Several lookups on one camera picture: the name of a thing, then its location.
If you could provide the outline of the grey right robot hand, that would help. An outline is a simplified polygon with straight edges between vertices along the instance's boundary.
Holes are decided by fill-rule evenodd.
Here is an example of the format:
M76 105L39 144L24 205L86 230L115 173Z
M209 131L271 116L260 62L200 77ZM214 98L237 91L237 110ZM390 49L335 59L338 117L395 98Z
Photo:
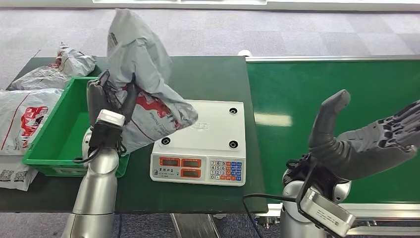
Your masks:
M337 177L362 179L414 158L420 147L420 102L356 130L334 136L337 116L350 102L343 89L325 99L315 118L308 147Z

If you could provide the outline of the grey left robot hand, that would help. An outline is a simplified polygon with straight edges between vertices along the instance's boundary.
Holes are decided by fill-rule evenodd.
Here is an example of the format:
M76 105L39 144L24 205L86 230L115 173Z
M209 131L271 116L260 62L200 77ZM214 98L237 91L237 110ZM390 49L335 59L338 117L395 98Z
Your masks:
M110 82L109 70L103 71L96 79L88 81L87 105L90 126L94 126L102 109L124 115L124 124L128 124L132 119L139 94L135 74L132 74L131 81L126 85L126 92L124 102L119 102L116 96L117 89Z

